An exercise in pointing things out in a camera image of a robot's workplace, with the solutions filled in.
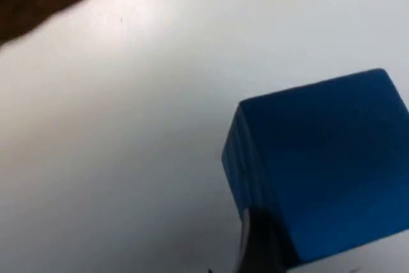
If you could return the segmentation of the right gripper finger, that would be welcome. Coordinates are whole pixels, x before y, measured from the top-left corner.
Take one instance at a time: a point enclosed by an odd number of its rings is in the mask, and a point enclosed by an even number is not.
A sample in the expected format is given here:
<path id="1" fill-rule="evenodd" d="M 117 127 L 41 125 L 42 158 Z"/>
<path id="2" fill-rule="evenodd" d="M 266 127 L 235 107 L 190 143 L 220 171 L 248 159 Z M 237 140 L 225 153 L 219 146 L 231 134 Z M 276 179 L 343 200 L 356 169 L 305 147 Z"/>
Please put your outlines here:
<path id="1" fill-rule="evenodd" d="M 298 265 L 300 257 L 277 219 L 264 208 L 246 208 L 235 272 L 287 272 Z"/>

